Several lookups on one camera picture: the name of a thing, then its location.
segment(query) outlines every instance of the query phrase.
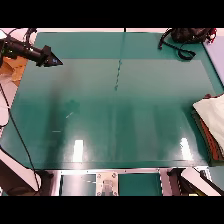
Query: scratch mark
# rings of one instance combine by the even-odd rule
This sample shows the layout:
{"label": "scratch mark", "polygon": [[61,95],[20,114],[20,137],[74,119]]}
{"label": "scratch mark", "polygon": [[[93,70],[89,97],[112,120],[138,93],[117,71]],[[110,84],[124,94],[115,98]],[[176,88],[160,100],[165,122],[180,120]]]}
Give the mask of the scratch mark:
{"label": "scratch mark", "polygon": [[73,114],[73,112],[71,112],[68,116],[66,116],[66,118],[69,118],[72,114]]}

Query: table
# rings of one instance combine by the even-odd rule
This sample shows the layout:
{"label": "table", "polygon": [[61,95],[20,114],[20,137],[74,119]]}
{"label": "table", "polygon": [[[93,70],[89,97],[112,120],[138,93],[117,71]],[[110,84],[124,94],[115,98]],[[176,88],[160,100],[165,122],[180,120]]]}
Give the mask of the table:
{"label": "table", "polygon": [[[160,36],[38,34],[35,46],[51,46],[64,65],[28,62],[12,106],[37,169],[207,165],[192,104],[223,87],[203,45],[187,46],[197,56],[182,62],[173,49],[157,49]],[[84,141],[79,162],[73,162],[76,140]],[[0,143],[30,167],[11,121]]]}

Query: metal bracket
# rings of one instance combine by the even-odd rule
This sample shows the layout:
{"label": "metal bracket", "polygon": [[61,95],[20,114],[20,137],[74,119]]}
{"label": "metal bracket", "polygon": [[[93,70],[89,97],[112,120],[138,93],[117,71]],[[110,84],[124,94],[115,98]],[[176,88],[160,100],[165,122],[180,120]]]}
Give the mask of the metal bracket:
{"label": "metal bracket", "polygon": [[96,196],[118,196],[118,173],[96,174]]}

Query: cable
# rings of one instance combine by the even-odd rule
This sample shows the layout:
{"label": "cable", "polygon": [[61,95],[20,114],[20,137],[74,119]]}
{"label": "cable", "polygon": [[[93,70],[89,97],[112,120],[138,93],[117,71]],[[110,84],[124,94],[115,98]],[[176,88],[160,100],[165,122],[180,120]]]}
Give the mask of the cable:
{"label": "cable", "polygon": [[11,118],[11,120],[12,120],[12,123],[13,123],[13,125],[14,125],[16,131],[17,131],[17,134],[18,134],[18,136],[19,136],[19,138],[20,138],[20,140],[21,140],[21,142],[22,142],[22,144],[23,144],[23,147],[24,147],[24,149],[25,149],[25,151],[26,151],[26,153],[27,153],[27,156],[28,156],[28,158],[29,158],[30,165],[31,165],[31,167],[32,167],[32,169],[33,169],[33,173],[34,173],[34,177],[35,177],[35,180],[36,180],[36,183],[37,183],[37,189],[38,189],[38,191],[34,194],[34,195],[36,195],[36,194],[40,191],[40,186],[39,186],[39,183],[38,183],[38,180],[37,180],[37,177],[36,177],[36,174],[37,174],[37,173],[36,173],[36,170],[35,170],[35,168],[34,168],[34,165],[33,165],[33,162],[32,162],[31,156],[30,156],[30,153],[29,153],[29,151],[28,151],[28,149],[27,149],[27,147],[26,147],[26,145],[25,145],[25,143],[24,143],[24,141],[23,141],[23,138],[22,138],[22,136],[20,135],[20,132],[19,132],[17,126],[16,126],[16,123],[15,123],[15,121],[14,121],[14,119],[13,119],[11,110],[10,110],[10,108],[9,108],[8,100],[7,100],[7,98],[6,98],[6,95],[5,95],[5,93],[4,93],[4,90],[3,90],[3,88],[2,88],[1,83],[0,83],[0,89],[1,89],[2,95],[3,95],[4,99],[5,99],[5,102],[6,102],[7,106],[8,106],[9,116],[10,116],[10,118]]}

